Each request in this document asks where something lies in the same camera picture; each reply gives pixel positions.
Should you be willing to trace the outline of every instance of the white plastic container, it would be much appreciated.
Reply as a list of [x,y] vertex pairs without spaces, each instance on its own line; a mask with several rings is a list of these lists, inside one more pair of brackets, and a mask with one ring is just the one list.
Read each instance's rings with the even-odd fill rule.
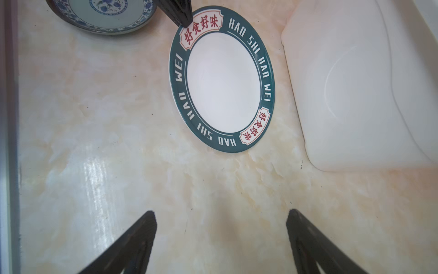
[[438,43],[413,2],[302,0],[282,43],[315,167],[438,165]]

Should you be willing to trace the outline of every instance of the white lettering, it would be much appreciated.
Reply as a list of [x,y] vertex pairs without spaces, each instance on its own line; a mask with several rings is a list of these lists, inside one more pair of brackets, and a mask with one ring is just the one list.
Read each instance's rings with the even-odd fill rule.
[[265,97],[269,97],[269,98],[271,98],[271,93],[265,93]]
[[176,53],[176,55],[177,55],[177,58],[179,59],[179,60],[183,60],[182,58],[181,58],[181,56],[179,56],[177,53]]
[[[204,134],[204,136],[205,136],[205,134],[207,133],[207,129],[206,128],[204,128],[204,126],[202,126],[202,128],[201,128],[201,134]],[[208,132],[208,139],[212,139],[212,136],[210,135],[211,134],[211,132],[209,131]]]
[[254,39],[254,37],[252,37],[252,35],[249,37],[249,41],[247,42],[248,43],[248,45],[251,45],[252,44],[252,39]]
[[182,70],[183,67],[178,65],[178,61],[175,59],[175,67],[178,68],[179,70]]
[[234,28],[235,32],[239,32],[240,23],[237,22],[236,27]]
[[226,146],[230,146],[230,143],[231,143],[231,146],[236,146],[236,141],[234,139],[222,138],[222,137],[218,136],[218,140],[219,140],[219,144],[221,146],[223,146],[223,141],[225,141]]
[[175,71],[175,73],[178,75],[177,78],[175,79],[177,82],[182,82],[182,78],[181,78],[181,72]]
[[189,119],[191,120],[193,117],[194,117],[194,114],[192,114],[193,113],[193,111],[189,111],[189,113],[187,113],[187,116],[190,116],[189,117]]
[[230,18],[230,23],[228,24],[229,28],[233,28],[234,27],[234,19]]
[[254,44],[252,44],[251,48],[254,51],[255,49],[257,49],[258,45],[257,42],[254,42]]
[[245,27],[242,27],[241,29],[240,29],[240,36],[244,36],[244,34],[245,34],[245,31],[246,31],[246,28]]

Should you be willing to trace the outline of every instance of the marble countertop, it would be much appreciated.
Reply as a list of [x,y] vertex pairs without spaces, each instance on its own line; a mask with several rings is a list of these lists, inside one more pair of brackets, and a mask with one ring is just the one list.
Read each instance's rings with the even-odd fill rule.
[[177,26],[160,9],[111,37],[19,0],[22,272],[77,273],[153,210],[148,273],[295,273],[285,222],[297,208],[370,273],[435,273],[438,170],[325,173],[309,162],[280,40],[298,1],[192,0],[241,14],[272,61],[271,124],[228,154],[175,107]]

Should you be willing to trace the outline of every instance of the plate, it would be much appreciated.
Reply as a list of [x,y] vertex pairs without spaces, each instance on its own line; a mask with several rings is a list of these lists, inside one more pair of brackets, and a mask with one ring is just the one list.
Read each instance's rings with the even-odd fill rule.
[[196,10],[175,34],[169,74],[182,118],[208,146],[237,153],[266,132],[275,101],[271,61],[260,36],[233,10]]
[[157,6],[152,0],[46,0],[64,21],[98,34],[123,34],[147,24]]

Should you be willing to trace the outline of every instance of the blue and white bowl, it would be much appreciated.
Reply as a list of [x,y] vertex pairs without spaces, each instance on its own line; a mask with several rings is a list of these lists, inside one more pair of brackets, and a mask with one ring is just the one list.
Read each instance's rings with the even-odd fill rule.
[[64,21],[98,34],[123,34],[147,24],[157,6],[152,0],[46,0]]

